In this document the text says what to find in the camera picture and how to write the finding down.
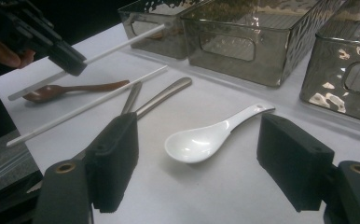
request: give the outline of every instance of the spoon bowl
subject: spoon bowl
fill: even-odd
[[[231,131],[239,124],[257,114],[274,109],[273,105],[259,103],[214,125],[174,133],[166,139],[165,150],[177,161],[185,163],[204,161],[220,149]]]
[[[23,96],[25,100],[34,103],[45,103],[55,99],[69,91],[114,91],[126,84],[130,83],[129,80],[123,80],[115,83],[108,83],[103,85],[90,85],[90,86],[73,86],[62,87],[58,85],[47,85],[36,91],[32,91]]]

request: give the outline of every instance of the plastic container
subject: plastic container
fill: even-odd
[[[186,39],[180,16],[202,0],[140,0],[118,10],[129,39],[161,24],[166,28],[132,44],[142,49],[176,59],[187,57]]]
[[[214,0],[181,19],[190,64],[279,87],[340,0]]]
[[[360,0],[346,2],[316,34],[300,99],[360,119]]]

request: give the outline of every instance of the wooden spoon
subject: wooden spoon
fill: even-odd
[[[126,84],[130,83],[129,80],[123,80],[120,82],[103,84],[103,85],[91,85],[91,86],[73,86],[62,87],[58,85],[47,85],[36,91],[32,91],[23,96],[24,99],[32,101],[34,103],[44,103],[50,101],[56,97],[61,96],[69,91],[113,91]]]

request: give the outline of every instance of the chopstick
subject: chopstick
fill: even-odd
[[[86,64],[94,63],[94,62],[102,59],[103,57],[105,57],[105,56],[107,56],[107,55],[109,55],[109,54],[111,54],[111,53],[113,53],[113,52],[115,52],[115,51],[117,51],[119,49],[122,49],[122,48],[124,48],[124,47],[126,47],[128,45],[131,45],[131,44],[145,38],[145,37],[149,37],[149,36],[153,35],[154,33],[163,30],[164,28],[165,28],[165,24],[157,26],[156,28],[151,29],[151,30],[149,30],[147,32],[144,32],[144,33],[142,33],[142,34],[140,34],[140,35],[138,35],[138,36],[136,36],[136,37],[122,43],[122,44],[117,45],[116,47],[113,47],[112,49],[109,49],[109,50],[107,50],[107,51],[105,51],[105,52],[103,52],[103,53],[101,53],[99,55],[96,55],[96,56],[94,56],[94,57],[92,57],[90,59],[85,60],[84,63],[86,63]],[[29,87],[27,87],[27,88],[25,88],[25,89],[23,89],[21,91],[17,91],[15,93],[11,94],[7,98],[8,98],[9,101],[14,101],[14,100],[16,100],[18,98],[21,98],[22,96],[30,93],[31,91],[35,91],[37,89],[40,89],[43,86],[47,85],[48,83],[51,83],[51,82],[53,82],[55,80],[58,80],[59,78],[62,78],[64,76],[66,76],[66,75],[67,75],[67,73],[65,71],[61,71],[61,72],[59,72],[59,73],[57,73],[57,74],[55,74],[55,75],[53,75],[51,77],[48,77],[46,79],[43,79],[43,80],[37,82],[37,83],[35,83],[35,84],[33,84],[33,85],[31,85],[31,86],[29,86]]]
[[[51,128],[65,122],[65,121],[67,121],[67,120],[69,120],[69,119],[71,119],[73,117],[75,117],[76,115],[81,114],[84,111],[89,110],[89,109],[95,107],[96,105],[99,105],[99,104],[107,101],[108,99],[114,97],[119,92],[129,88],[130,86],[132,86],[132,85],[134,85],[134,84],[136,84],[138,82],[141,82],[141,81],[143,81],[143,80],[145,80],[145,79],[147,79],[149,77],[153,77],[156,74],[159,74],[161,72],[166,71],[167,67],[168,66],[165,65],[165,66],[163,66],[163,67],[161,67],[161,68],[159,68],[159,69],[157,69],[157,70],[155,70],[155,71],[153,71],[153,72],[151,72],[151,73],[149,73],[149,74],[147,74],[147,75],[145,75],[143,77],[140,77],[140,78],[128,83],[125,86],[122,86],[122,87],[120,87],[120,88],[118,88],[118,89],[116,89],[114,91],[110,91],[108,94],[106,94],[106,95],[104,95],[104,96],[90,102],[89,104],[83,105],[80,108],[78,108],[78,109],[76,109],[76,110],[74,110],[72,112],[69,112],[69,113],[65,114],[64,116],[62,116],[62,117],[60,117],[58,119],[55,119],[52,122],[44,124],[44,125],[40,126],[39,128],[36,128],[33,131],[29,132],[29,133],[21,135],[20,137],[17,137],[15,139],[7,142],[7,147],[14,147],[19,143],[25,142],[25,141],[27,141],[27,140],[35,137],[35,136],[38,136],[39,134],[41,134],[41,133],[43,133],[45,131],[48,131],[49,129],[51,129]]]

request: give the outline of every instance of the table surface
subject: table surface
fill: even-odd
[[[127,40],[122,25],[93,36],[75,48],[87,58]],[[274,114],[290,119],[335,151],[334,164],[360,161],[360,121],[306,105],[298,99],[310,54],[279,89],[260,86],[175,60],[127,47],[89,65],[80,77],[55,84],[89,85],[135,80],[163,65],[166,73],[144,82],[133,109],[181,77],[192,85],[138,121],[140,157],[125,197],[113,214],[94,211],[95,223],[324,223],[319,212],[297,213],[256,160],[260,116],[247,120],[207,161],[184,164],[171,159],[164,141],[172,133],[216,123],[249,105],[268,102]],[[40,127],[104,93],[66,94],[41,105],[7,97],[61,71],[48,59],[0,77],[0,99],[21,134]],[[71,159],[119,115],[129,91],[41,133],[26,142],[44,173]]]

